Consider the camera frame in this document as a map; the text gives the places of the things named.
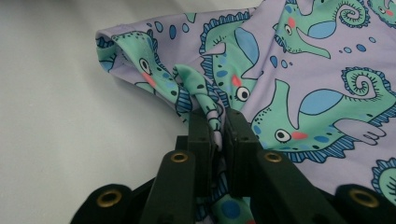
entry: cartoon seahorse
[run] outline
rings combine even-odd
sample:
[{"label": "cartoon seahorse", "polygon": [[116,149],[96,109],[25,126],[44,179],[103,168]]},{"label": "cartoon seahorse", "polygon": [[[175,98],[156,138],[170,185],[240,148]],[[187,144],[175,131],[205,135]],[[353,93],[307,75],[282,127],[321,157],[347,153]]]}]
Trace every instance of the cartoon seahorse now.
[{"label": "cartoon seahorse", "polygon": [[396,205],[396,159],[389,161],[376,161],[373,167],[374,178],[372,184],[374,189],[384,195],[391,203]]},{"label": "cartoon seahorse", "polygon": [[368,0],[367,4],[382,22],[396,29],[396,4],[393,0]]},{"label": "cartoon seahorse", "polygon": [[301,13],[296,0],[287,0],[279,23],[274,26],[275,40],[284,52],[308,52],[330,59],[329,51],[306,43],[298,31],[315,39],[327,38],[335,32],[339,12],[341,23],[348,27],[361,28],[369,23],[368,9],[362,0],[314,0],[312,11],[306,15]]},{"label": "cartoon seahorse", "polygon": [[114,50],[121,50],[123,63],[136,67],[151,88],[175,105],[175,110],[180,116],[192,110],[189,92],[175,81],[161,63],[157,54],[158,42],[151,30],[146,33],[133,31],[113,35],[112,40],[118,47]]},{"label": "cartoon seahorse", "polygon": [[[342,79],[346,89],[359,98],[333,90],[312,91],[300,105],[297,127],[293,127],[288,115],[290,87],[276,80],[271,104],[251,123],[263,148],[283,151],[294,162],[305,159],[325,162],[327,157],[344,158],[343,151],[353,149],[353,142],[363,138],[376,144],[375,140],[384,134],[377,135],[375,129],[390,117],[396,117],[396,93],[390,89],[383,73],[370,68],[347,68],[342,72]],[[342,128],[337,125],[342,121],[355,122],[359,127],[364,123],[374,130],[355,128],[354,134],[349,134],[351,130],[341,132]]]},{"label": "cartoon seahorse", "polygon": [[[239,27],[249,19],[249,13],[221,16],[204,25],[201,34],[201,66],[214,82],[214,89],[225,106],[239,110],[248,99],[257,79],[243,75],[259,59],[259,47],[252,33]],[[214,52],[223,45],[222,52]]]}]

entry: blue circle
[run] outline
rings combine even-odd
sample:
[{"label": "blue circle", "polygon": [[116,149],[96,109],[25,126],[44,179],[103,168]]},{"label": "blue circle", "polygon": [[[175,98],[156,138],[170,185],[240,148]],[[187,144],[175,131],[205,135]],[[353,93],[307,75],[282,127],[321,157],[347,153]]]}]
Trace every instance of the blue circle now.
[{"label": "blue circle", "polygon": [[280,64],[282,64],[282,67],[284,67],[284,68],[288,67],[288,63],[286,63],[285,60],[282,60],[282,62]]},{"label": "blue circle", "polygon": [[376,42],[376,39],[375,38],[373,38],[373,37],[369,37],[369,40],[370,40],[370,42],[372,42],[372,43],[375,43]]},{"label": "blue circle", "polygon": [[348,47],[345,47],[345,48],[344,48],[344,51],[345,51],[346,53],[350,53],[350,52],[352,52],[352,49],[350,49],[350,48],[348,48]]},{"label": "blue circle", "polygon": [[175,39],[176,33],[177,33],[176,26],[175,25],[171,25],[169,27],[169,37],[171,37],[171,39]]},{"label": "blue circle", "polygon": [[241,215],[239,204],[234,201],[226,201],[221,205],[221,211],[227,218],[236,219]]},{"label": "blue circle", "polygon": [[183,26],[181,27],[184,33],[187,33],[190,30],[190,27],[188,24],[183,23]]},{"label": "blue circle", "polygon": [[329,138],[325,136],[315,136],[314,139],[321,143],[329,142]]},{"label": "blue circle", "polygon": [[155,29],[157,29],[158,32],[161,33],[163,31],[163,24],[162,23],[160,23],[158,21],[155,21],[154,25],[155,25]]},{"label": "blue circle", "polygon": [[262,133],[262,129],[259,126],[257,126],[257,125],[253,126],[253,130],[254,130],[254,132],[256,134],[261,134]]},{"label": "blue circle", "polygon": [[357,45],[356,48],[357,48],[359,51],[361,51],[361,52],[366,51],[366,47],[364,47],[364,46],[361,45],[361,44]]},{"label": "blue circle", "polygon": [[276,56],[271,56],[270,57],[270,61],[271,61],[271,63],[272,63],[272,65],[273,65],[273,67],[274,68],[277,68],[277,57]]},{"label": "blue circle", "polygon": [[220,70],[220,71],[218,71],[218,72],[216,73],[216,76],[217,76],[217,77],[225,77],[225,76],[227,76],[227,74],[228,74],[227,71],[225,71],[225,70]]}]

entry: printed fabric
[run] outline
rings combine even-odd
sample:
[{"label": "printed fabric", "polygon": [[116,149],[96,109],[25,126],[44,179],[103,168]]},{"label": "printed fabric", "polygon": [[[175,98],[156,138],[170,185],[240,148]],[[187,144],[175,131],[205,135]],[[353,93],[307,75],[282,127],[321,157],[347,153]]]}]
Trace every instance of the printed fabric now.
[{"label": "printed fabric", "polygon": [[[358,184],[396,204],[393,0],[266,0],[117,25],[98,31],[96,45],[108,73],[183,122],[201,107],[218,151],[231,107],[316,187]],[[196,222],[254,223],[248,199],[228,194],[225,169]]]}]

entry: white backdrop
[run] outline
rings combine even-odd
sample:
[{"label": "white backdrop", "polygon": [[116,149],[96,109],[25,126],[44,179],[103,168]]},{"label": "white backdrop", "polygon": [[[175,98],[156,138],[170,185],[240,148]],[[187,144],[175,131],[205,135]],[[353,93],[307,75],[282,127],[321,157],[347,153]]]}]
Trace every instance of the white backdrop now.
[{"label": "white backdrop", "polygon": [[156,175],[187,127],[102,70],[97,30],[261,0],[1,0],[0,220],[68,223],[95,189]]}]

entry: pink cheek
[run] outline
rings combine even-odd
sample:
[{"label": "pink cheek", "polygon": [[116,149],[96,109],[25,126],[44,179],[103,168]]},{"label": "pink cheek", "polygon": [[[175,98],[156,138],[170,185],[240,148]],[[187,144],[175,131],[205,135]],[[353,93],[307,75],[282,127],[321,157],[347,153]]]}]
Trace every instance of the pink cheek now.
[{"label": "pink cheek", "polygon": [[288,19],[288,25],[289,25],[290,28],[296,27],[296,21],[294,20],[293,17],[289,17],[289,19]]},{"label": "pink cheek", "polygon": [[387,10],[387,14],[390,15],[390,16],[393,16],[393,12],[390,11],[390,10]]},{"label": "pink cheek", "polygon": [[237,77],[236,75],[233,75],[233,77],[231,78],[231,82],[233,83],[233,85],[235,87],[240,87],[242,86],[242,81],[241,79],[239,79],[239,77]]},{"label": "pink cheek", "polygon": [[292,137],[293,139],[300,140],[300,139],[305,139],[305,138],[307,138],[307,137],[308,137],[308,134],[306,134],[306,133],[294,132],[294,133],[291,134],[291,137]]},{"label": "pink cheek", "polygon": [[152,79],[152,77],[149,74],[147,74],[147,73],[142,73],[142,75],[143,75],[143,78],[148,82],[148,84],[151,87],[155,88],[155,86],[157,84],[155,83],[154,79]]}]

